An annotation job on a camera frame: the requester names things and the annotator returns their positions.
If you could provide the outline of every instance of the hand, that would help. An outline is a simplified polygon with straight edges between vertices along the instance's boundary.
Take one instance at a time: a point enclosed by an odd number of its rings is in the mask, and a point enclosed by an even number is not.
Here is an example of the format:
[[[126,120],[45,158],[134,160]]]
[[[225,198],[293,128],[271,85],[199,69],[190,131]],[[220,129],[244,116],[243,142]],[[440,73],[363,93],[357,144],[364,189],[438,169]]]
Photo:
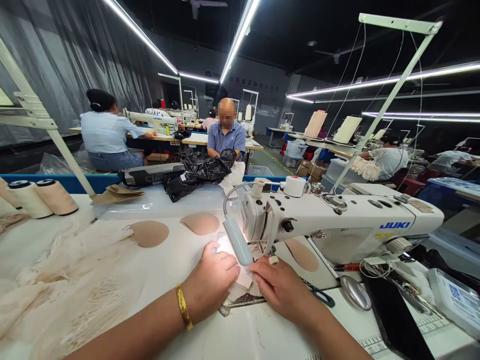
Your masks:
[[[191,322],[198,324],[222,306],[229,296],[229,288],[240,274],[237,259],[211,241],[203,249],[201,259],[181,284]]]
[[[324,305],[312,295],[295,270],[285,261],[271,266],[269,258],[263,256],[248,268],[258,284],[261,294],[270,306],[292,323],[309,328],[318,322],[317,311]]]

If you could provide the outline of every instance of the measuring ruler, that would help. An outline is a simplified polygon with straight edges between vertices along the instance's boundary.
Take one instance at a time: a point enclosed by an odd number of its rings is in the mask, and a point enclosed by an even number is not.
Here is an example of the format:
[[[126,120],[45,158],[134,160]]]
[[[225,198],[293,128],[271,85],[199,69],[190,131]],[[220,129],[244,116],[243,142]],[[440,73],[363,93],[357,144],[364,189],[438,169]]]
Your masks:
[[[433,335],[438,330],[441,330],[451,324],[447,319],[435,314],[422,317],[418,320],[415,320],[415,322],[424,338]],[[392,351],[387,347],[387,345],[385,345],[385,342],[382,339],[382,335],[380,333],[364,337],[357,341],[365,349],[365,351],[369,353],[370,356],[375,360],[380,360],[392,354]],[[321,359],[322,357],[320,356],[320,354],[316,354],[303,360]]]

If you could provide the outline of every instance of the woman's left hand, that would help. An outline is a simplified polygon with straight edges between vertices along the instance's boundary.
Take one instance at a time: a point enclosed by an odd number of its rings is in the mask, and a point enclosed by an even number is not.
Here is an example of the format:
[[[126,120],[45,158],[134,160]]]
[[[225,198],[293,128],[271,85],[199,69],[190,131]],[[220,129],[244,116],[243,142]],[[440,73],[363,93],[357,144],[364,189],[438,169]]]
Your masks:
[[[181,284],[193,324],[208,318],[222,306],[239,276],[237,259],[224,251],[216,252],[219,246],[215,241],[205,245],[197,266]]]

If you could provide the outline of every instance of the hair bun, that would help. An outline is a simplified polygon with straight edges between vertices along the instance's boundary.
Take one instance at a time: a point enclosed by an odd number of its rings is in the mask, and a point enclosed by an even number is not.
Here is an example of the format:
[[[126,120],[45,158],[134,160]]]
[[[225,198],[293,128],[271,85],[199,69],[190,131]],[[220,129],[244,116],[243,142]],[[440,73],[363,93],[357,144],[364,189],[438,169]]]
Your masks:
[[[92,109],[94,112],[97,112],[97,113],[101,113],[103,111],[102,107],[97,102],[92,102],[90,104],[90,109]]]

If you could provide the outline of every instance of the blue polo shirt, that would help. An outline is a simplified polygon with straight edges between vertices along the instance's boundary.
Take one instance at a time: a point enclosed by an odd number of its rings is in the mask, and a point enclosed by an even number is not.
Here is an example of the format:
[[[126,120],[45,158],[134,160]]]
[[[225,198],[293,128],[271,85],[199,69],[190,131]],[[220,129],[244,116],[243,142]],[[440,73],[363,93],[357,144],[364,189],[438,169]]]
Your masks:
[[[221,154],[223,149],[233,149],[245,152],[246,142],[245,128],[238,122],[234,122],[231,129],[226,135],[222,132],[219,123],[214,123],[208,130],[208,145],[207,149],[214,149]]]

